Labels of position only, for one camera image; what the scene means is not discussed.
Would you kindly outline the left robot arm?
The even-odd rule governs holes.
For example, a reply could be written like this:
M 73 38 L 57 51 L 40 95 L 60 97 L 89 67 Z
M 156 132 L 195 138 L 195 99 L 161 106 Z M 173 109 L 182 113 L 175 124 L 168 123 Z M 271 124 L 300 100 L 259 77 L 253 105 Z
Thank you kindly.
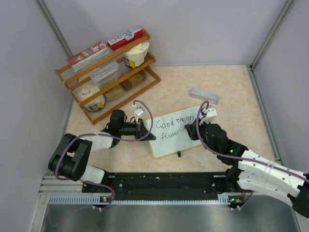
M 153 141 L 156 139 L 151 130 L 146 129 L 140 116 L 143 110 L 136 111 L 134 122 L 127 122 L 127 116 L 122 110 L 115 110 L 110 116 L 106 128 L 98 133 L 75 136 L 65 134 L 58 144 L 48 163 L 48 169 L 59 179 L 86 182 L 98 191 L 106 191 L 109 179 L 104 177 L 107 172 L 89 165 L 90 153 L 115 147 L 123 136 L 133 136 L 134 142 Z

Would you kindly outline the white whiteboard yellow frame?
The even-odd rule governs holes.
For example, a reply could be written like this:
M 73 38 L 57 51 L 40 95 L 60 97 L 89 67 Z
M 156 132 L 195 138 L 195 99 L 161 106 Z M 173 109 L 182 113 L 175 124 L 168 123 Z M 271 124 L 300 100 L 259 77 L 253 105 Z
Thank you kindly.
M 150 141 L 151 152 L 154 158 L 184 151 L 201 145 L 199 140 L 192 141 L 187 131 L 179 131 L 187 124 L 192 124 L 197 116 L 199 105 L 194 105 L 168 114 L 147 119 L 144 124 L 156 140 Z

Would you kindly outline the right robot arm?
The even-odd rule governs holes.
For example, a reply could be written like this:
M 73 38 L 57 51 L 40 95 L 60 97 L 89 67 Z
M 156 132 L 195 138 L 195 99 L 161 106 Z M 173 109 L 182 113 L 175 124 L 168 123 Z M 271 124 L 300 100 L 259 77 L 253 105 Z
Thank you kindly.
M 231 168 L 225 174 L 230 191 L 254 191 L 280 200 L 298 214 L 309 216 L 309 175 L 263 158 L 248 147 L 228 138 L 218 124 L 185 126 L 191 140 L 203 146 Z

